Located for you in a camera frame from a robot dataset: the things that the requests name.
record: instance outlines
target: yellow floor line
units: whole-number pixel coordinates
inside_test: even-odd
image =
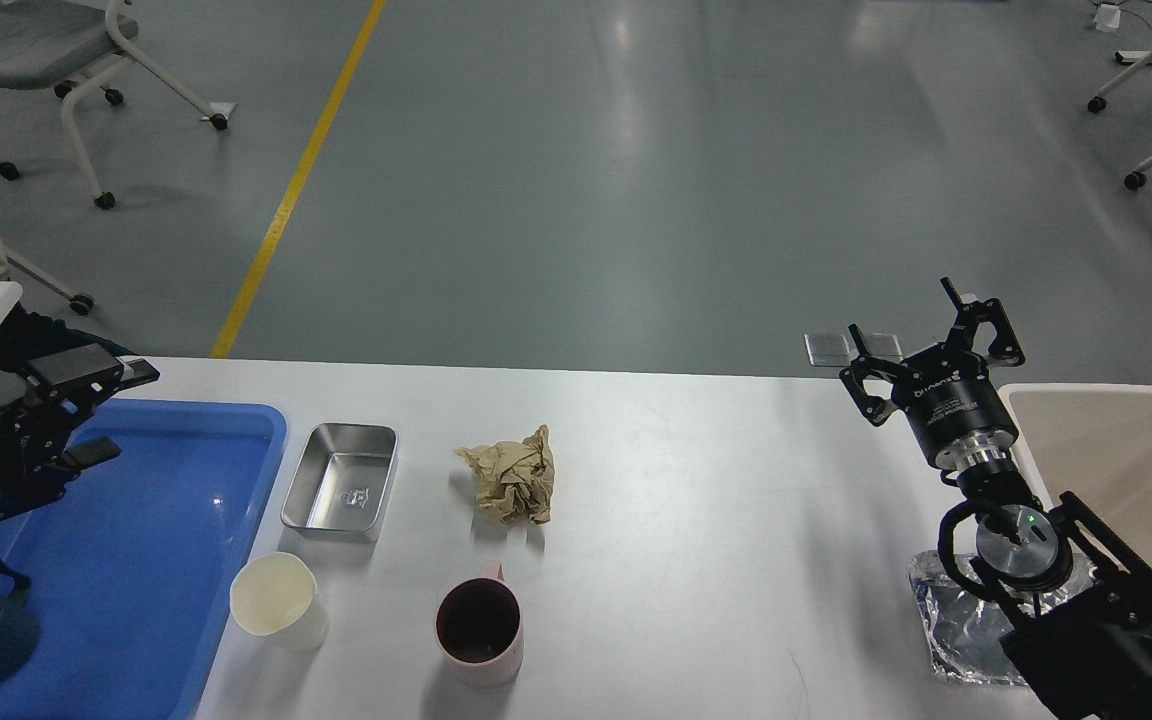
[[[234,346],[234,338],[238,336],[238,328],[243,327],[247,319],[247,310],[251,309],[252,300],[256,297],[257,288],[265,278],[265,270],[270,268],[270,259],[274,258],[278,243],[283,240],[283,228],[287,228],[287,220],[291,219],[291,212],[296,209],[296,200],[300,200],[301,190],[305,187],[305,181],[310,177],[310,170],[314,168],[314,160],[323,149],[332,122],[340,109],[340,101],[344,99],[344,92],[353,79],[353,70],[358,67],[358,59],[362,51],[367,46],[367,38],[371,37],[376,21],[380,18],[380,10],[385,8],[385,0],[372,0],[371,10],[367,12],[366,22],[362,23],[358,37],[353,41],[349,55],[344,65],[340,68],[338,82],[328,96],[328,101],[323,106],[319,115],[319,123],[314,126],[314,132],[310,136],[310,142],[305,145],[305,152],[301,152],[301,161],[296,164],[296,172],[291,174],[291,182],[287,183],[283,191],[283,199],[279,202],[278,210],[274,211],[274,219],[270,220],[270,227],[265,230],[265,240],[260,243],[260,250],[256,251],[251,268],[247,270],[247,278],[238,288],[238,295],[234,297],[234,304],[229,306],[229,313],[225,316],[225,325],[220,327],[220,334],[215,336],[215,344],[211,346],[212,357],[227,357],[229,348]]]

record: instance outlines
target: stainless steel tray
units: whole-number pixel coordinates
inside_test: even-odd
[[[283,502],[283,524],[302,536],[376,541],[394,473],[394,430],[324,423],[310,433]]]

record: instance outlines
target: white cup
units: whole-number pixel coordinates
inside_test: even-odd
[[[229,585],[229,614],[238,628],[293,651],[314,650],[328,634],[314,574],[287,552],[271,552],[238,570]]]
[[[522,614],[499,562],[485,562],[483,577],[465,579],[447,593],[434,635],[460,682],[494,688],[515,679],[522,665]]]

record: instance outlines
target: chair wheel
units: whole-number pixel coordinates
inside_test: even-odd
[[[92,296],[88,295],[85,291],[78,293],[78,295],[69,298],[69,309],[74,311],[75,314],[86,316],[91,313],[92,305],[96,305],[96,301]]]

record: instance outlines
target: concrete floor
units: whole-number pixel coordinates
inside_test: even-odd
[[[206,355],[370,1],[137,3],[141,69],[79,126],[0,91],[10,245],[97,296],[73,320]],[[1129,3],[1147,15],[1152,5]],[[952,319],[937,279],[1005,301],[999,382],[1152,382],[1152,33],[1082,0],[389,0],[230,356],[829,377],[801,334]],[[25,282],[26,305],[68,316]]]

